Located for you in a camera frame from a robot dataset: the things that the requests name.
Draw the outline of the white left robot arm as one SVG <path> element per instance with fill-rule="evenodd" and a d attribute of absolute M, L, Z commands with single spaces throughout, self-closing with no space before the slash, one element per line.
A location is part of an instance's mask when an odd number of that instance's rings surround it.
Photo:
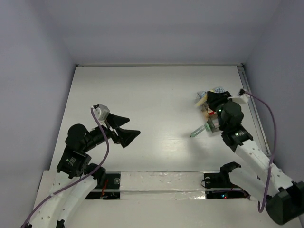
<path fill-rule="evenodd" d="M 31 211 L 23 228 L 65 228 L 91 190 L 107 184 L 106 169 L 102 167 L 106 159 L 92 163 L 88 152 L 105 143 L 107 157 L 109 140 L 125 148 L 141 133 L 121 128 L 129 118 L 111 113 L 92 116 L 97 123 L 93 130 L 79 123 L 69 128 L 49 195 Z"/>

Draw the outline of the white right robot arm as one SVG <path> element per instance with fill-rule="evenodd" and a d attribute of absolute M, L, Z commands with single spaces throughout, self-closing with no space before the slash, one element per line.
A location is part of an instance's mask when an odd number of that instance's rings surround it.
<path fill-rule="evenodd" d="M 240 89 L 238 96 L 228 91 L 208 91 L 205 103 L 217 115 L 221 137 L 227 147 L 239 156 L 254 172 L 247 178 L 241 165 L 230 162 L 220 168 L 219 182 L 223 186 L 237 185 L 258 200 L 258 212 L 266 211 L 278 225 L 284 225 L 304 213 L 304 183 L 295 182 L 274 164 L 259 148 L 253 136 L 242 126 L 241 105 L 252 97 Z"/>

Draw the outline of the yellow highlighter pen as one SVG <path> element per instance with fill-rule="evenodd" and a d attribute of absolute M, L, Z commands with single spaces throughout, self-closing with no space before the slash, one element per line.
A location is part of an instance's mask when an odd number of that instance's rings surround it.
<path fill-rule="evenodd" d="M 202 98 L 195 104 L 195 107 L 200 107 L 200 106 L 202 106 L 202 105 L 206 102 L 207 98 L 208 98 L 207 95 L 205 95 L 204 97 L 202 97 Z"/>

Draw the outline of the green highlighter pen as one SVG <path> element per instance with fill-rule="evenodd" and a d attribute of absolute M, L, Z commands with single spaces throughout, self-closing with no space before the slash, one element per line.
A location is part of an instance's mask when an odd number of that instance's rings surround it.
<path fill-rule="evenodd" d="M 200 126 L 198 129 L 196 129 L 195 131 L 193 131 L 191 134 L 190 134 L 190 138 L 194 138 L 196 137 L 197 135 L 199 135 L 200 133 L 202 133 L 204 130 L 207 130 L 207 131 L 210 131 L 210 126 L 206 123 L 202 126 Z"/>

